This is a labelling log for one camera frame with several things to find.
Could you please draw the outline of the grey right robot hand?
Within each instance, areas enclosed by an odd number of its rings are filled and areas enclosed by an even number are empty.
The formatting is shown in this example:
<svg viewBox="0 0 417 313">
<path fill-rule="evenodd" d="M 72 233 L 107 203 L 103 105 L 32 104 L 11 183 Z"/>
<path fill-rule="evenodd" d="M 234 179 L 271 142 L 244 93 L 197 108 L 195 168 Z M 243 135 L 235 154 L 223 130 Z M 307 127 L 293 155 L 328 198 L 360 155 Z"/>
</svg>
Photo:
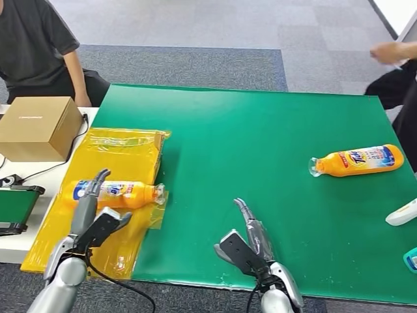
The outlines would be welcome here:
<svg viewBox="0 0 417 313">
<path fill-rule="evenodd" d="M 235 198 L 234 203 L 243 215 L 250 247 L 266 262 L 275 260 L 272 245 L 263 224 L 258 220 L 243 199 Z"/>
</svg>

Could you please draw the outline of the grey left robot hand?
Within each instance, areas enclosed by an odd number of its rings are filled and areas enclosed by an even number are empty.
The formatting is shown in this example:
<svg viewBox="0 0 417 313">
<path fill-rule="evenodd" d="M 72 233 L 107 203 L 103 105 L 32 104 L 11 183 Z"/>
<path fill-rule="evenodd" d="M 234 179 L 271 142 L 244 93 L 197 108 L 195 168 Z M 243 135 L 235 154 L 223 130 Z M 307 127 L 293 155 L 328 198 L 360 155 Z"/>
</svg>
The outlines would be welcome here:
<svg viewBox="0 0 417 313">
<path fill-rule="evenodd" d="M 81 236 L 94 222 L 101 185 L 110 173 L 106 168 L 101 170 L 87 184 L 84 194 L 78 200 L 74 211 L 69 236 Z"/>
</svg>

